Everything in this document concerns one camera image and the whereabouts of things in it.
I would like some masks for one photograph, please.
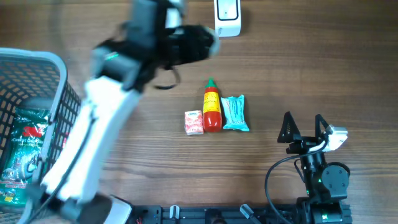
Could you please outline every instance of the blue packet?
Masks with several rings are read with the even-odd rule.
[[[249,131],[243,115],[244,96],[221,98],[221,103],[223,104],[226,118],[226,125],[224,125],[223,129]]]

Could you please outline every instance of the gray basket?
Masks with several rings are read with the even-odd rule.
[[[32,177],[33,182],[40,182],[58,159],[80,108],[61,58],[48,52],[0,48],[0,173],[10,155],[7,149],[16,107],[50,110],[41,159]],[[22,212],[26,218],[32,209],[31,202],[25,210],[2,206],[0,223],[15,223]]]

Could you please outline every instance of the green package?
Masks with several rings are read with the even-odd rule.
[[[32,182],[48,127],[49,111],[16,108],[11,132],[11,153],[0,178],[0,205],[26,204],[26,185]]]

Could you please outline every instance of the sauce bottle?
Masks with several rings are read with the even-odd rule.
[[[203,102],[203,128],[206,132],[221,131],[222,121],[217,85],[210,78],[206,85]]]

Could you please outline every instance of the wood grain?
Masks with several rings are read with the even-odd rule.
[[[0,45],[61,55],[81,96],[90,50],[129,12],[127,0],[2,3]],[[345,202],[354,222],[396,223],[397,10],[394,1],[243,0],[242,33],[223,39],[219,56],[181,66],[173,90],[151,87],[172,83],[168,72],[147,86],[106,161],[102,191],[137,205],[264,204],[264,176],[286,156],[276,143],[284,113],[307,135],[321,113],[349,130],[326,158],[351,168]],[[213,1],[189,1],[186,23],[214,27]],[[210,76],[223,96],[245,95],[251,132],[185,135],[183,112],[201,109]],[[276,202],[305,195],[291,162],[273,172],[269,187]]]

